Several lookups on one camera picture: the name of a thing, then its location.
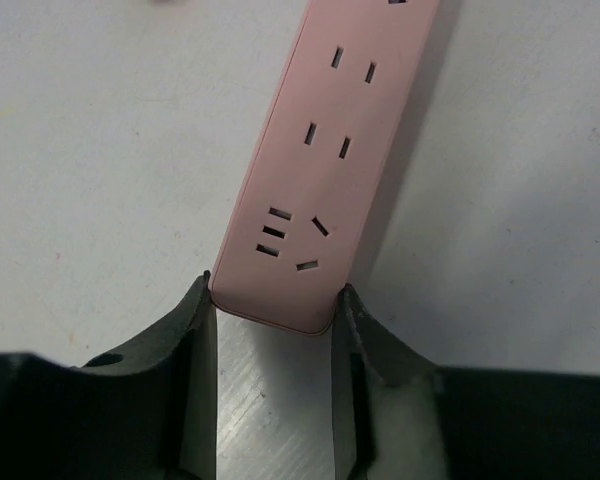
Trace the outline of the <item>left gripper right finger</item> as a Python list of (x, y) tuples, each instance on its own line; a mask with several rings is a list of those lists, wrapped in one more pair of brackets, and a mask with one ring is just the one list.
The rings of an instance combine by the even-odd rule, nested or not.
[(346, 286), (332, 431), (339, 479), (600, 479), (600, 376), (437, 365)]

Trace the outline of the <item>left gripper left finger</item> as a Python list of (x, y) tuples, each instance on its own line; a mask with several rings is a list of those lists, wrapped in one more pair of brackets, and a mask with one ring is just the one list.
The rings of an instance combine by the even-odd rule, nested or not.
[(217, 322), (207, 275), (128, 341), (68, 367), (0, 353), (0, 479), (213, 479)]

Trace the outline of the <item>pink power strip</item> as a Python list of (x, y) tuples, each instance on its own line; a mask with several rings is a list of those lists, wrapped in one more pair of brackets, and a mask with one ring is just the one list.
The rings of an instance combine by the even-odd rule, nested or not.
[(211, 274), (220, 310), (301, 334), (327, 329), (413, 83), (459, 8), (307, 4)]

